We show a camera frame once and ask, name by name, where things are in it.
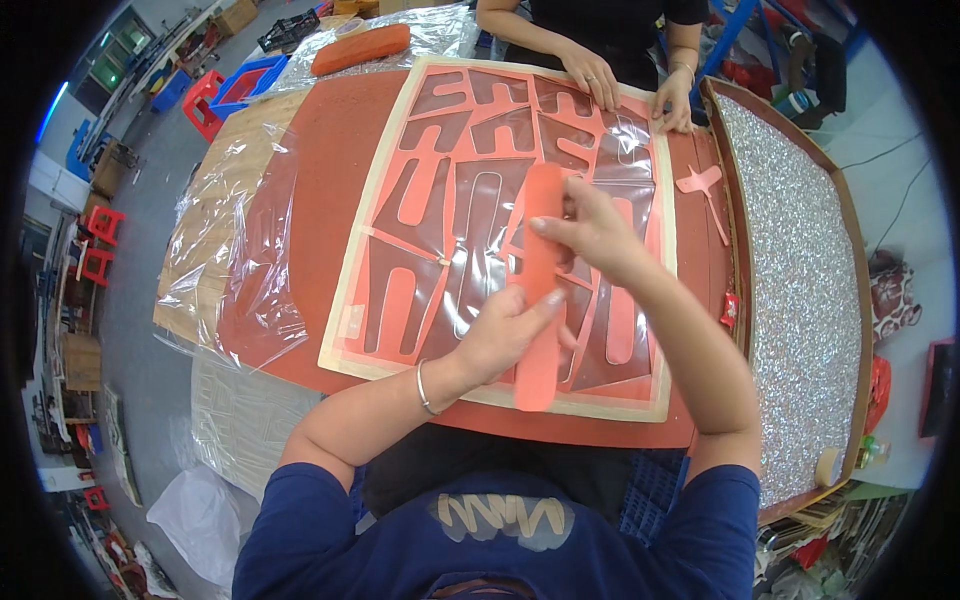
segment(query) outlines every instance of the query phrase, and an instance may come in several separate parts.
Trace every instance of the blue t-shirt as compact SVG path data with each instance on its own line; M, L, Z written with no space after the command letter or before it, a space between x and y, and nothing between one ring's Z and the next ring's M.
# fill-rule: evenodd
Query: blue t-shirt
M646 548L542 479L481 472L357 536L340 483L296 463L267 484L233 598L428 598L477 579L522 582L539 600L749 598L758 502L750 470L711 468L684 488Z

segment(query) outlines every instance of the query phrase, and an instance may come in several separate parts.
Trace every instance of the graphic print on shirt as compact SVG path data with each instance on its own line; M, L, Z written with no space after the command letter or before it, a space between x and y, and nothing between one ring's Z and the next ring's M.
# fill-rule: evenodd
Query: graphic print on shirt
M461 542L469 534L488 541L498 532L516 538L520 547L542 552L564 545L573 530L573 509L557 498L499 493L441 493L427 510L448 538Z

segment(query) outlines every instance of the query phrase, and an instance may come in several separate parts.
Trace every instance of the orange sanding block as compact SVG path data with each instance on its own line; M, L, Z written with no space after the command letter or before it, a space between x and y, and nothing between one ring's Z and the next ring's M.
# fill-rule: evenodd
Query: orange sanding block
M527 171L523 218L564 216L564 179L553 163L537 164ZM533 232L524 236L523 270L520 285L526 291L527 304L533 305L557 287L554 270L559 249ZM560 364L560 314L534 338L516 363L514 408L521 411L545 411L557 392L557 368Z
M379 59L410 47L410 27L405 23L377 27L356 36L338 39L317 52L310 72L320 77L364 60Z

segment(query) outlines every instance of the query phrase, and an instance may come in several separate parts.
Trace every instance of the hand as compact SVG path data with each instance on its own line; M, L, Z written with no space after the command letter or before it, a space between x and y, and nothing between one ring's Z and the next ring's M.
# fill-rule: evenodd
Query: hand
M599 55L570 39L564 39L564 45L555 55L580 91L592 95L600 109L620 108L620 85L610 66Z
M512 283L487 299L463 341L447 356L471 389L493 383L520 360L563 303L564 290L558 288L528 308L523 288ZM560 327L560 343L577 347L566 325Z
M562 245L562 264L572 263L577 254L613 285L627 287L625 281L637 265L653 260L613 206L610 195L579 177L564 180L564 213L565 219L535 217L529 221L535 233Z
M671 131L690 133L693 131L693 121L690 120L690 88L692 85L690 73L681 67L671 73L670 77L666 78L666 81L657 90L651 116L655 119L662 117L663 106L668 102L670 103L670 114L660 128L661 133Z

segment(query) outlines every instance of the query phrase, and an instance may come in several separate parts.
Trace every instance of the tape roll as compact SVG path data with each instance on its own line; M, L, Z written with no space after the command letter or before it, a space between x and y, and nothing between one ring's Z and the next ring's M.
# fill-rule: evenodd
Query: tape roll
M821 488L831 488L840 481L840 472L843 470L843 455L839 448L833 446L824 448L817 461L817 470L813 475L813 482Z
M343 39L345 37L362 34L367 31L367 29L367 21L357 17L352 18L337 29L333 30L333 34L337 37L337 39Z

